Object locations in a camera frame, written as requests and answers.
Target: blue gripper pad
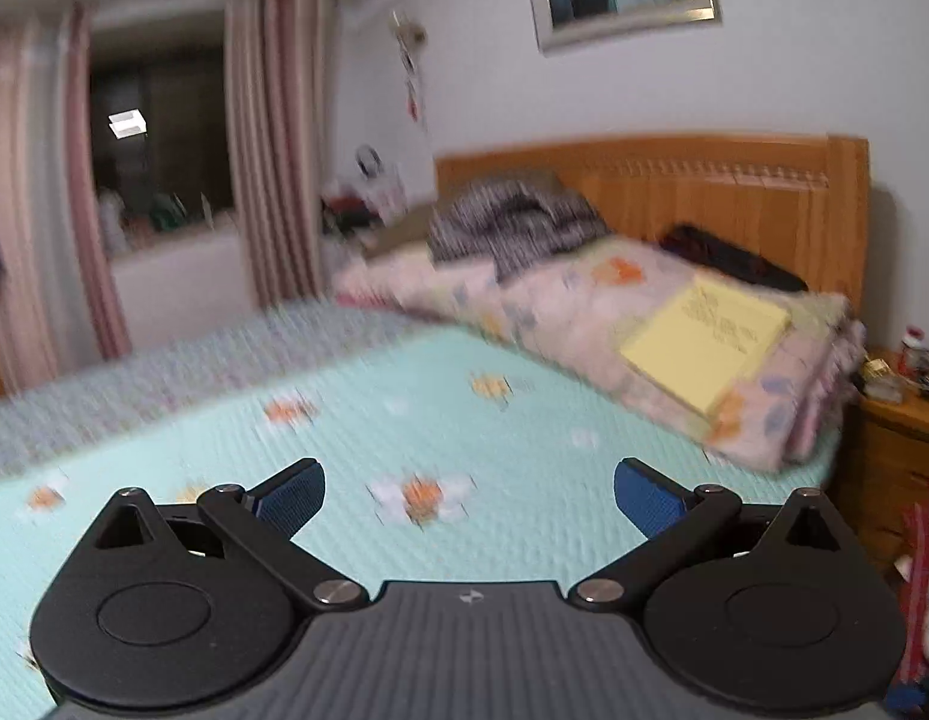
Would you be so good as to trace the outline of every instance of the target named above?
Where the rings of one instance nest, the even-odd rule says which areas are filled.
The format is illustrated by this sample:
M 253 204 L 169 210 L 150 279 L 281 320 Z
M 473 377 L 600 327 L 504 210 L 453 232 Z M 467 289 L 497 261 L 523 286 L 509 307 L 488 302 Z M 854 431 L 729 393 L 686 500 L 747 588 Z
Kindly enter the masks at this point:
M 291 538 L 319 512 L 323 503 L 324 469 L 313 463 L 260 497 L 255 502 L 254 515 L 285 538 Z
M 627 461 L 621 461 L 615 469 L 615 503 L 645 538 L 658 536 L 687 512 L 679 495 Z

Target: pink striped curtain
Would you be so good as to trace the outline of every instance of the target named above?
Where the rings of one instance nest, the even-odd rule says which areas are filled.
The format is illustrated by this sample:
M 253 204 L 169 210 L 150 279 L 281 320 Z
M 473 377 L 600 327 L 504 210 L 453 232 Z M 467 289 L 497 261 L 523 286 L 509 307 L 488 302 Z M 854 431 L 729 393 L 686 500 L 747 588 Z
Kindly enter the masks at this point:
M 0 370 L 29 389 L 130 350 L 91 177 L 88 18 L 0 26 Z
M 335 0 L 229 0 L 228 149 L 263 306 L 322 290 L 322 148 Z

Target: wooden headboard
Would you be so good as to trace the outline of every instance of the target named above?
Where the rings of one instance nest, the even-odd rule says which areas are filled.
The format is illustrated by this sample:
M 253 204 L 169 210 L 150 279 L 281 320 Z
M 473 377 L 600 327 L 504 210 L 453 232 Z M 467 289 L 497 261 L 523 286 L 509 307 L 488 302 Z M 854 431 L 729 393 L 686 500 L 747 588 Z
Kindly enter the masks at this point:
M 860 308 L 871 184 L 862 138 L 639 135 L 442 156 L 436 169 L 442 194 L 484 175 L 552 170 L 615 232 L 656 241 L 694 223 Z

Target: small bottle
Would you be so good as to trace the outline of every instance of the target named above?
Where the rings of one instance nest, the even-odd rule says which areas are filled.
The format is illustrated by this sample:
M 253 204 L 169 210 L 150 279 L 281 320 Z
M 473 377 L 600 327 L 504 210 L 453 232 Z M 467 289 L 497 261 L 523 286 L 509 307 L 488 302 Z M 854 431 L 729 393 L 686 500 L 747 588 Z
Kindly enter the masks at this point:
M 906 379 L 918 379 L 929 374 L 929 352 L 924 344 L 924 331 L 908 326 L 901 338 L 898 373 Z

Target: floral quilt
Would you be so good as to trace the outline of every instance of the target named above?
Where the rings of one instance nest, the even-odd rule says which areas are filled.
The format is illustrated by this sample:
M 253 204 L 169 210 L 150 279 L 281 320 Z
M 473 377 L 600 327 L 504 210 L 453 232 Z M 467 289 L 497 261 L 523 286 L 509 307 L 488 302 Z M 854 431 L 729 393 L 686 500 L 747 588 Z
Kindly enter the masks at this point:
M 656 247 L 610 237 L 499 285 L 490 258 L 436 268 L 425 245 L 412 245 L 352 263 L 335 290 L 346 302 L 434 314 L 516 343 L 748 469 L 778 472 L 806 460 L 822 427 L 840 420 L 853 391 L 847 378 L 864 353 L 864 328 L 850 318 L 847 298 L 738 285 L 783 305 L 791 326 L 759 373 L 736 382 L 705 418 L 619 353 L 696 271 Z

